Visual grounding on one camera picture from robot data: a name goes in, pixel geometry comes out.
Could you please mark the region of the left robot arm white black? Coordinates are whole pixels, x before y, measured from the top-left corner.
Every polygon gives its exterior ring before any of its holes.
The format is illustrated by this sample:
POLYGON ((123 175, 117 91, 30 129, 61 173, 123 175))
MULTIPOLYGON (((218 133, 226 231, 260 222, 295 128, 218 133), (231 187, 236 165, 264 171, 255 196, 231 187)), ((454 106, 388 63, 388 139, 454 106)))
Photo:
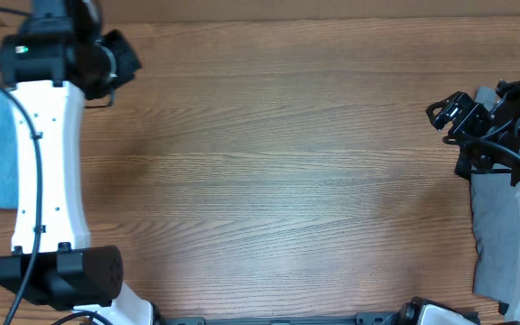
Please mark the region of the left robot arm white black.
POLYGON ((0 90, 14 114, 18 208, 0 285, 65 320, 159 324, 157 307, 125 283, 119 249, 92 246, 82 204, 84 110, 112 98, 141 66, 122 33, 102 25, 96 1, 39 0, 19 32, 2 40, 0 90))

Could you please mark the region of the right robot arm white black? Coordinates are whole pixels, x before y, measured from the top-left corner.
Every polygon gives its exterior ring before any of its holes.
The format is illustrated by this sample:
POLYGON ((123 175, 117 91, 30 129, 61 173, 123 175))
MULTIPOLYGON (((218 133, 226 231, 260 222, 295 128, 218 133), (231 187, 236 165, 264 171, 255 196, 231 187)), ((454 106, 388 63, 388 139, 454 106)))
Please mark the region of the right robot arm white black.
POLYGON ((474 97, 456 92, 429 105, 431 125, 460 149, 455 172, 469 181, 477 243, 473 292, 498 302, 505 324, 520 324, 520 80, 474 97))

